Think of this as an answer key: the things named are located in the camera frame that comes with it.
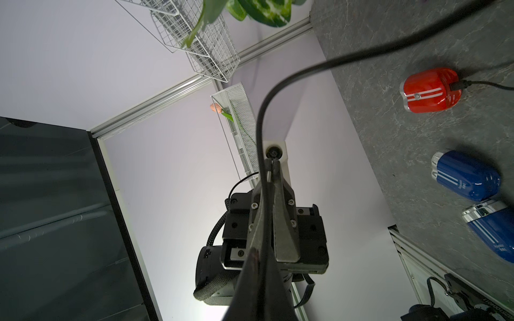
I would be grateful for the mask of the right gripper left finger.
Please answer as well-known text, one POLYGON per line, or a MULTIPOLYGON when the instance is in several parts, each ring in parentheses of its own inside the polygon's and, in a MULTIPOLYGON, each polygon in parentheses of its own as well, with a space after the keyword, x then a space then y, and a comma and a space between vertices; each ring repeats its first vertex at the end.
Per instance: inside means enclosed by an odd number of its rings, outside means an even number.
POLYGON ((260 256, 255 248, 251 248, 247 254, 235 294, 223 320, 258 320, 260 256))

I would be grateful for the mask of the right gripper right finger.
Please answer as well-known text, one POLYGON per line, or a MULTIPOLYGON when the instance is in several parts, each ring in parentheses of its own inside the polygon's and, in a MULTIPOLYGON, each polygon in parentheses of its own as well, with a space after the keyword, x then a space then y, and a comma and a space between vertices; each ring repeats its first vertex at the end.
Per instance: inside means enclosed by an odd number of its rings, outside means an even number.
POLYGON ((263 285, 263 320, 297 320, 274 257, 266 259, 263 285))

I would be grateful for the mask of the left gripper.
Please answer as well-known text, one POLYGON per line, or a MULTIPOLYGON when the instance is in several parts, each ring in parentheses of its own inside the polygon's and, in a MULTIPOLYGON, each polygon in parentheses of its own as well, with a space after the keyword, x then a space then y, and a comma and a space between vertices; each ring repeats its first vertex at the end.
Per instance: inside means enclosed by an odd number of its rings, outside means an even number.
POLYGON ((319 208, 300 207, 282 176, 281 163, 272 161, 273 174, 251 193, 235 193, 222 235, 220 261, 226 270, 241 270, 246 248, 261 257, 274 257, 278 267, 292 274, 324 274, 329 253, 319 208))

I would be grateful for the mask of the black USB cable spare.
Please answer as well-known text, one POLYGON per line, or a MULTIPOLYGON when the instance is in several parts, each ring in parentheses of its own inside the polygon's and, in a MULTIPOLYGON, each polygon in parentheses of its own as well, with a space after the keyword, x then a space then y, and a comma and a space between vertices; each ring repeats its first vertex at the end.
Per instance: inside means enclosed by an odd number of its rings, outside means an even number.
POLYGON ((300 82, 287 138, 294 189, 316 203, 330 266, 306 307, 311 320, 397 320, 414 291, 388 233, 390 225, 459 276, 511 303, 509 266, 461 219, 468 201, 430 176, 435 152, 455 149, 507 174, 507 99, 475 87, 454 108, 407 112, 400 83, 449 66, 460 76, 496 76, 498 38, 513 23, 513 2, 498 1, 409 49, 323 72, 300 82))

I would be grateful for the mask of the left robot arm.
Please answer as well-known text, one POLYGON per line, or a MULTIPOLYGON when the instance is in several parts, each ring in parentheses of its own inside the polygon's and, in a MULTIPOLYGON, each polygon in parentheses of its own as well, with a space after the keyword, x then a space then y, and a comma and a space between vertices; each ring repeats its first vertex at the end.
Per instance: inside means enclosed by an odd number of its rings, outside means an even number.
POLYGON ((254 189, 231 193, 225 205, 198 255, 194 298, 227 306, 230 318, 293 319, 298 304, 291 285, 307 283, 300 301, 305 304, 315 285, 312 275, 329 266, 318 207, 297 206, 276 159, 266 159, 254 189))

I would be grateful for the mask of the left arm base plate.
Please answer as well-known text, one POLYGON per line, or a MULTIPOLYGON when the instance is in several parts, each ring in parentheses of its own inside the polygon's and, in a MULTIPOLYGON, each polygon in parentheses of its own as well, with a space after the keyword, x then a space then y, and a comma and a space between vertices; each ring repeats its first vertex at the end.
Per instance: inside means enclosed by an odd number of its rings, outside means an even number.
POLYGON ((444 294, 452 298, 457 306, 463 310, 452 316, 446 316, 445 320, 513 320, 513 312, 500 307, 499 303, 486 298, 485 295, 474 290, 453 274, 445 274, 444 282, 435 277, 427 279, 426 283, 432 308, 435 308, 436 304, 433 282, 436 282, 443 289, 444 294))

